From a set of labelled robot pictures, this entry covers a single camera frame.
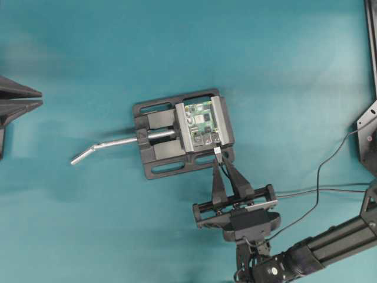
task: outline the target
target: green circuit board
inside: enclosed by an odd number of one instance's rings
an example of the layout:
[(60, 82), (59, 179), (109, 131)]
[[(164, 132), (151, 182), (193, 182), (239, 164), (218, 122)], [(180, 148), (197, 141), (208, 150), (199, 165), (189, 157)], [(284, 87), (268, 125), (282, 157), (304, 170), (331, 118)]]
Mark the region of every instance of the green circuit board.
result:
[(211, 101), (186, 105), (185, 112), (194, 147), (220, 142)]

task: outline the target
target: teal table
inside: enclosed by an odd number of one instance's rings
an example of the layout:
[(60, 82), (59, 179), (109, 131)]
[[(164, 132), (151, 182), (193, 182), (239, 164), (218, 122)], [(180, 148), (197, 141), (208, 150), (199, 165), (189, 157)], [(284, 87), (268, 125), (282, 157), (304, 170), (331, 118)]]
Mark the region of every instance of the teal table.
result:
[[(363, 0), (22, 1), (0, 6), (0, 73), (44, 94), (12, 123), (0, 162), (0, 281), (231, 282), (235, 244), (198, 230), (211, 170), (146, 180), (124, 137), (139, 101), (217, 87), (236, 167), (254, 187), (315, 184), (316, 168), (374, 101)], [(352, 137), (321, 182), (369, 182)], [(321, 194), (272, 253), (356, 216), (361, 195)], [(314, 195), (281, 200), (286, 225)], [(374, 282), (377, 249), (300, 282)]]

